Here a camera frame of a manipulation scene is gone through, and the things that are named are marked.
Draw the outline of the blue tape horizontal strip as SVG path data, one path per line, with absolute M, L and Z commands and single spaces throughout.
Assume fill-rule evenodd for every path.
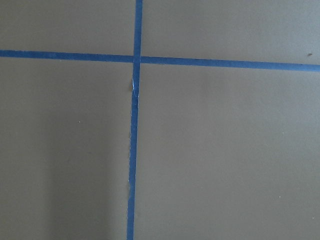
M 52 51 L 32 50 L 4 50 L 0 51 L 3 58 L 28 58 L 28 59 L 50 59 L 69 61 L 90 61 L 90 62 L 116 62 L 131 63 L 134 68 L 140 68 L 142 64 L 154 65 L 175 65 L 195 67 L 221 67 L 261 70 L 283 70 L 299 72 L 319 72 L 318 64 L 241 61 L 241 60 L 220 60 L 220 59 L 197 59 L 159 56 L 134 56 L 116 54 L 95 54 L 95 53 L 71 53 Z

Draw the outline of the brown paper table cover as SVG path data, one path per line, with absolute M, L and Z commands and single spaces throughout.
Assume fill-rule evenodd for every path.
M 134 54 L 136 0 L 3 0 L 0 50 Z M 320 65 L 317 0 L 143 0 L 141 57 Z M 0 56 L 0 237 L 127 240 L 133 64 Z M 141 64 L 133 240 L 317 240 L 320 71 Z

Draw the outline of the blue tape vertical strip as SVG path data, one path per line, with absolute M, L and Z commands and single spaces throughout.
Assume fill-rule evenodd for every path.
M 126 239 L 134 239 L 143 1 L 135 2 Z

